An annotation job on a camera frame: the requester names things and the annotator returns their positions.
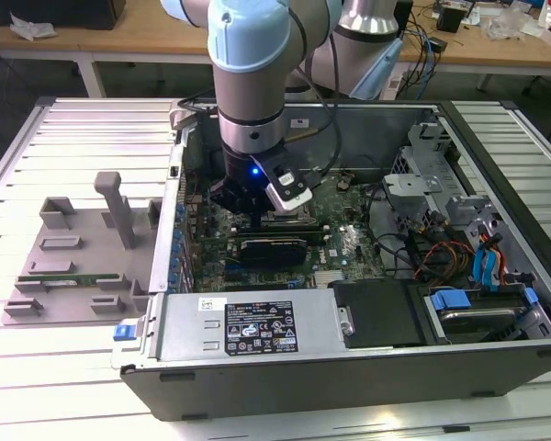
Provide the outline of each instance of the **workbench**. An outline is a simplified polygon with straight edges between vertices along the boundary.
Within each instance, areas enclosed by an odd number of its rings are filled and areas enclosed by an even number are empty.
[[[92,185],[99,170],[120,172],[120,191],[133,208],[163,194],[174,142],[170,102],[59,99],[33,109],[0,163],[0,317],[39,231],[45,197],[104,209]],[[551,145],[520,112],[497,102],[455,106],[551,236]],[[461,166],[481,193],[474,169],[464,159]],[[500,398],[162,423],[110,367],[113,328],[0,322],[0,441],[551,438],[551,372]]]
[[[414,14],[430,3],[417,0]],[[551,47],[540,39],[527,35],[524,41],[489,41],[479,27],[462,25],[456,34],[450,34],[434,30],[435,21],[423,14],[417,20],[431,36],[449,43],[437,67],[439,72],[551,75]],[[77,62],[88,96],[93,98],[106,96],[97,62],[210,63],[207,32],[169,17],[159,0],[127,0],[113,30],[56,31],[57,37],[30,42],[9,28],[0,28],[0,54],[7,59]],[[416,62],[419,50],[414,38],[406,38],[393,77],[401,76]],[[392,94],[383,97],[393,98]]]

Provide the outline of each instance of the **blue latch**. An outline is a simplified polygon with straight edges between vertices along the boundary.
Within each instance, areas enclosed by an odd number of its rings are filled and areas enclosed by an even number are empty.
[[[462,289],[443,289],[431,296],[431,302],[437,311],[464,310],[471,307],[467,294]]]
[[[136,324],[117,324],[114,327],[113,340],[115,342],[128,342],[137,340],[137,325]]]
[[[529,301],[531,305],[536,305],[539,302],[539,298],[536,295],[536,292],[534,292],[534,289],[532,288],[525,288],[524,289],[524,296]]]
[[[484,248],[478,248],[476,252],[476,258],[474,259],[473,276],[476,282],[480,282],[484,287],[489,288],[490,291],[496,292],[498,287],[492,282],[492,273],[496,267],[498,258],[496,253],[491,250],[486,251]]]

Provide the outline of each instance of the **open computer chassis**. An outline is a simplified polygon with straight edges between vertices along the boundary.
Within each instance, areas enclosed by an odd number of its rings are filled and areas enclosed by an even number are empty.
[[[551,240],[478,139],[490,107],[474,109],[471,124],[452,103],[341,103],[336,174],[293,218],[266,215],[269,239],[208,197],[217,121],[176,110],[152,299],[122,323],[122,379],[174,421],[499,396],[551,370]],[[292,131],[326,118],[286,113]],[[333,146],[331,130],[290,151],[312,169]],[[282,233],[290,219],[302,228]],[[287,241],[294,267],[243,261],[258,238]],[[460,243],[457,277],[436,275],[451,251],[433,241]],[[400,247],[413,270],[386,251]]]

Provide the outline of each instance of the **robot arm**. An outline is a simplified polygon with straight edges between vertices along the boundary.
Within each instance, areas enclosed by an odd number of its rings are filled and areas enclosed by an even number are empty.
[[[308,202],[319,181],[305,178],[289,161],[283,116],[287,77],[307,60],[305,70],[315,82],[334,84],[331,50],[323,43],[335,32],[346,69],[341,90],[348,95],[361,90],[353,96],[367,98],[372,89],[381,89],[401,47],[393,18],[396,0],[347,0],[344,6],[342,0],[162,3],[171,16],[208,28],[227,170],[213,198],[230,211],[250,215],[272,206],[290,211]],[[389,17],[380,18],[386,9]]]

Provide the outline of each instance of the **floor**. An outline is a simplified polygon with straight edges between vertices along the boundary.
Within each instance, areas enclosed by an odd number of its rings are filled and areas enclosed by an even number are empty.
[[[17,135],[39,96],[85,96],[82,79],[71,62],[0,62],[0,158]],[[111,97],[188,96],[212,84],[209,66],[163,66],[164,82],[157,81],[153,64],[100,63],[103,82]],[[529,96],[523,89],[531,77],[494,76],[485,92],[476,89],[478,75],[438,73],[423,98],[457,100],[511,100],[545,135],[551,131],[551,78],[539,81]],[[413,98],[410,91],[405,98]]]

